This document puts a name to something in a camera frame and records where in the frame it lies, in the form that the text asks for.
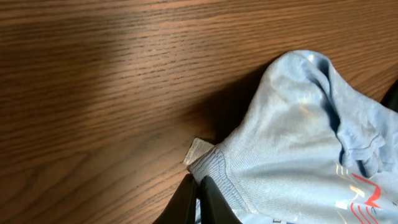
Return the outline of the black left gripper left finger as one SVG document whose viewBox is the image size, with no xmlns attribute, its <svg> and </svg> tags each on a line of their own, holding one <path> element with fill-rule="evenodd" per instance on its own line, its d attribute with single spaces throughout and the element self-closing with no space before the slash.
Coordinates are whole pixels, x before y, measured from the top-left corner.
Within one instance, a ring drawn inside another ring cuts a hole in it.
<svg viewBox="0 0 398 224">
<path fill-rule="evenodd" d="M 191 174 L 187 174 L 153 224 L 194 224 L 196 193 L 197 183 Z"/>
</svg>

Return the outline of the light blue printed t-shirt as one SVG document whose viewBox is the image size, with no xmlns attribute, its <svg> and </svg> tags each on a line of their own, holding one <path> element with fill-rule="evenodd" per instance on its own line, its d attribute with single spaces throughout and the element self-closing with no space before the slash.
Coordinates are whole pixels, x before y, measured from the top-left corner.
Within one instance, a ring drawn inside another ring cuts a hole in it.
<svg viewBox="0 0 398 224">
<path fill-rule="evenodd" d="M 189 167 L 242 222 L 396 223 L 397 113 L 326 56 L 270 64 L 241 124 Z"/>
</svg>

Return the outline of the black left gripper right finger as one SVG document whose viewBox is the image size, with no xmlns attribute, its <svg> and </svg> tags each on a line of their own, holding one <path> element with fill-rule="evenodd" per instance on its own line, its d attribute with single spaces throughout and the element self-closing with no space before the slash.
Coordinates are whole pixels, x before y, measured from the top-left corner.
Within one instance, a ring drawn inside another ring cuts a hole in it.
<svg viewBox="0 0 398 224">
<path fill-rule="evenodd" d="M 210 176 L 200 182 L 200 209 L 202 224 L 241 224 Z"/>
</svg>

